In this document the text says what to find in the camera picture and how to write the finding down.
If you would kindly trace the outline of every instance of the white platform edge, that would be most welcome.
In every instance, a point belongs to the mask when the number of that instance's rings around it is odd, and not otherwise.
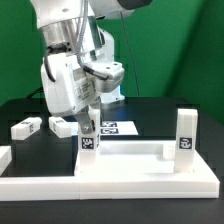
[[[12,160],[11,146],[0,146],[0,176]]]
[[[195,161],[196,173],[0,178],[0,201],[218,198],[219,180],[197,152]]]

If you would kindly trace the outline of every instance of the black cable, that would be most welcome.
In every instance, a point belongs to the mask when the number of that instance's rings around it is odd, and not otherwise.
[[[140,97],[140,89],[139,89],[139,80],[138,80],[138,75],[137,75],[137,70],[136,70],[136,65],[135,65],[135,61],[134,61],[134,57],[132,54],[132,50],[128,41],[128,35],[127,35],[127,31],[126,31],[126,27],[125,27],[125,23],[124,23],[124,17],[122,12],[120,12],[121,14],[121,21],[122,21],[122,27],[123,27],[123,31],[124,31],[124,36],[125,36],[125,41],[128,47],[128,51],[129,51],[129,55],[131,58],[131,63],[132,63],[132,67],[134,70],[134,76],[135,76],[135,83],[136,83],[136,88],[137,88],[137,96]]]
[[[54,77],[51,73],[51,68],[49,66],[48,56],[50,54],[59,54],[59,53],[63,53],[63,52],[66,52],[66,51],[67,51],[67,46],[65,46],[65,44],[63,44],[63,43],[51,45],[45,51],[44,66],[45,66],[47,76],[52,82],[55,82],[56,80],[54,79]]]
[[[32,93],[30,93],[26,99],[31,99],[34,95],[38,94],[38,93],[43,93],[44,90],[43,90],[43,87],[40,87],[38,89],[36,89],[35,91],[33,91]]]
[[[51,73],[51,68],[49,66],[49,61],[48,61],[48,56],[51,53],[51,48],[47,48],[44,54],[44,67],[47,73],[48,78],[52,81],[55,82],[56,80],[54,79],[52,73]]]

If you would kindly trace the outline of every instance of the black and white tag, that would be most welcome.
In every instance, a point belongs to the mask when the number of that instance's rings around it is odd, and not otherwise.
[[[101,128],[101,134],[119,134],[118,128]]]
[[[179,139],[179,149],[192,149],[192,138],[183,138],[180,137]]]
[[[117,122],[103,122],[102,127],[105,128],[116,128],[117,127]]]
[[[93,138],[82,138],[83,149],[94,149]]]

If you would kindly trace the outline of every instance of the white cuboid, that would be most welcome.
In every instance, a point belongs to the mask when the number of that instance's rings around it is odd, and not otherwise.
[[[175,173],[172,148],[175,141],[101,141],[92,167],[75,176],[0,178],[0,200],[217,198],[219,180],[199,154],[194,172]]]

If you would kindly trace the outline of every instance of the cable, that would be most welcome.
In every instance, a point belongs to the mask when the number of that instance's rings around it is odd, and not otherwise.
[[[38,89],[36,89],[35,91],[33,91],[32,93],[30,93],[26,99],[31,99],[34,95],[36,95],[37,93],[43,93],[44,90],[43,90],[43,87],[40,87]]]
[[[79,33],[77,46],[76,46],[77,61],[78,61],[81,68],[83,68],[83,62],[82,62],[82,59],[81,59],[81,48],[82,48],[82,43],[83,43],[84,34],[85,34],[85,30],[86,30],[86,23],[87,23],[87,19],[88,19],[88,0],[84,0],[83,13],[84,13],[84,15],[83,15],[82,26],[81,26],[81,30],[80,30],[80,33]]]
[[[124,23],[124,17],[123,17],[122,12],[120,12],[120,14],[121,14],[121,22],[122,22],[122,27],[123,27],[123,31],[124,31],[125,41],[126,41],[126,44],[127,44],[127,47],[128,47],[132,67],[133,67],[133,70],[134,70],[135,83],[136,83],[136,88],[137,88],[137,96],[140,97],[139,80],[138,80],[136,65],[135,65],[132,50],[131,50],[131,47],[130,47],[130,44],[129,44],[129,41],[128,41],[127,31],[126,31],[126,27],[125,27],[125,23]]]
[[[52,76],[51,68],[49,66],[49,61],[48,61],[48,56],[49,56],[50,53],[51,53],[51,49],[50,48],[47,48],[47,50],[45,51],[45,54],[44,54],[44,67],[45,67],[45,70],[46,70],[46,73],[47,73],[48,78],[52,82],[55,82],[56,80]]]

